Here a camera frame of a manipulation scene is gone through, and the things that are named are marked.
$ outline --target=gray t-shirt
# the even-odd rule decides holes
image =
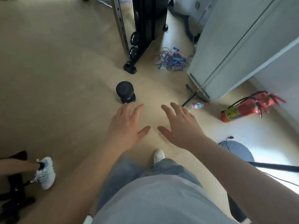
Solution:
[[[139,178],[118,191],[92,224],[236,224],[198,185],[174,175]]]

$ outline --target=red fire extinguisher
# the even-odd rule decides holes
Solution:
[[[263,109],[266,113],[269,113],[269,106],[273,104],[279,106],[279,103],[276,99],[286,103],[284,99],[276,94],[268,94],[267,91],[259,91],[249,97],[244,97],[238,100],[226,110],[221,111],[220,118],[223,122],[231,122],[251,114],[259,114],[260,117],[262,117]]]

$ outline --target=black dumbbell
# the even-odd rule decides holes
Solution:
[[[130,103],[136,101],[134,88],[132,83],[123,81],[117,84],[116,93],[121,98],[122,103]]]

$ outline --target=hand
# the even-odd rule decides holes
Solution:
[[[170,105],[175,113],[166,105],[162,105],[161,108],[169,119],[171,131],[163,126],[158,126],[158,130],[177,147],[188,151],[198,148],[200,139],[206,138],[206,135],[200,128],[194,115],[190,114],[184,107],[178,106],[173,102]]]
[[[140,132],[137,132],[139,116],[144,104],[137,106],[130,115],[134,104],[135,102],[124,104],[117,110],[116,115],[112,117],[106,137],[106,145],[121,153],[135,146],[148,134],[151,128],[146,126]]]

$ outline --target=tangled rope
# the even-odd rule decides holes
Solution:
[[[172,49],[163,48],[163,51],[155,56],[155,64],[158,65],[158,69],[165,67],[168,71],[182,71],[188,65],[188,60],[179,49],[173,47]]]

